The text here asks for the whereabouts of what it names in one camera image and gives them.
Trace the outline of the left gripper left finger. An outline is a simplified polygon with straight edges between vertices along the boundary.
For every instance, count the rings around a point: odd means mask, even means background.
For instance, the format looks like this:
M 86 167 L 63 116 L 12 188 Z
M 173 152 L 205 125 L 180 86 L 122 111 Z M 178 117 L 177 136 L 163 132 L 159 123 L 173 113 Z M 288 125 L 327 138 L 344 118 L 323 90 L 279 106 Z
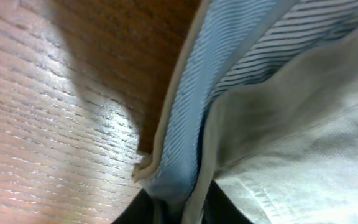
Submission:
M 160 223 L 160 206 L 144 189 L 142 189 L 129 206 L 112 224 L 158 224 Z

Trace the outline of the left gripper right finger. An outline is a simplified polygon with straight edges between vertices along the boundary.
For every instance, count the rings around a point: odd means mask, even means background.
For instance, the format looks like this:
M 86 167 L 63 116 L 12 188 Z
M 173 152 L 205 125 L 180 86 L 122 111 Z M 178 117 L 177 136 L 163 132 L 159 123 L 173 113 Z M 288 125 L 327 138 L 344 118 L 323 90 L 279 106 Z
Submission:
M 203 206 L 202 224 L 252 224 L 213 180 Z

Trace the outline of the khaki beige shorts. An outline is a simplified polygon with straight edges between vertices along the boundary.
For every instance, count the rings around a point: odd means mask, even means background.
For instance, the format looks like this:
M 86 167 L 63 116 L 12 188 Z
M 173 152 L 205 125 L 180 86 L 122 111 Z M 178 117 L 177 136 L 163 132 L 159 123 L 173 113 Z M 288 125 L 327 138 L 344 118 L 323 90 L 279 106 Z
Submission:
M 252 223 L 358 223 L 358 0 L 203 1 L 132 176 L 160 223 L 213 180 Z

